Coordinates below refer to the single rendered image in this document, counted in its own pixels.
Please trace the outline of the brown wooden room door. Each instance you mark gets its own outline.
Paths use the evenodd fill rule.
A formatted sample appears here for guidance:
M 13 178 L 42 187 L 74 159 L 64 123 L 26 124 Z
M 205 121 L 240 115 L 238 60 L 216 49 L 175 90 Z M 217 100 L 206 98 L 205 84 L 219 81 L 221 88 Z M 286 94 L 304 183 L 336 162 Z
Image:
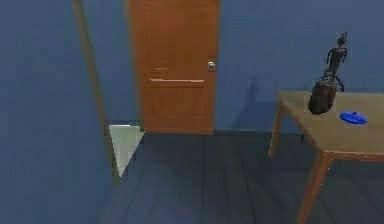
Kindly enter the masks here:
M 128 0 L 128 7 L 144 130 L 211 134 L 220 0 Z

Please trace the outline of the dark brown statue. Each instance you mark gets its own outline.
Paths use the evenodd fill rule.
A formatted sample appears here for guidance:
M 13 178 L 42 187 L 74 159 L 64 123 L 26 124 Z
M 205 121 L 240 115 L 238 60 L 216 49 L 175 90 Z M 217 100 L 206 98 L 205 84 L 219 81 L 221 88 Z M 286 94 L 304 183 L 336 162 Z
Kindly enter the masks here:
M 308 102 L 308 110 L 314 115 L 327 113 L 333 106 L 337 91 L 345 91 L 344 83 L 337 76 L 337 71 L 348 53 L 348 49 L 344 46 L 346 42 L 347 33 L 343 32 L 336 39 L 337 46 L 328 51 L 327 67 L 323 75 L 316 80 Z

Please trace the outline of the brown wooden table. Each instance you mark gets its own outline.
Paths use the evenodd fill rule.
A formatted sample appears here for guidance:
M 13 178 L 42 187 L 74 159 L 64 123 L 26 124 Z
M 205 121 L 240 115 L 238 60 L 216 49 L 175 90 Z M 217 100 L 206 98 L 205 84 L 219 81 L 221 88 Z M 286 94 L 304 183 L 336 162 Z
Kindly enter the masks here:
M 321 115 L 308 110 L 310 95 L 309 91 L 276 93 L 277 110 L 269 147 L 269 155 L 273 156 L 283 116 L 289 114 L 316 149 L 296 224 L 306 223 L 332 161 L 384 162 L 384 94 L 339 92 L 330 111 Z M 342 112 L 358 112 L 367 123 L 347 123 L 340 118 Z

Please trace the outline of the blue flat lid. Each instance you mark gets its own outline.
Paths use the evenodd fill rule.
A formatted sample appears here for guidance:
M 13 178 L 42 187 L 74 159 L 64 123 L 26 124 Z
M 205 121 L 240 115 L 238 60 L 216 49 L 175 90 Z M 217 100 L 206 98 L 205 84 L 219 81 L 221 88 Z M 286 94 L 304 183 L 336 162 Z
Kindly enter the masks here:
M 367 119 L 358 112 L 342 112 L 340 118 L 350 124 L 366 124 Z

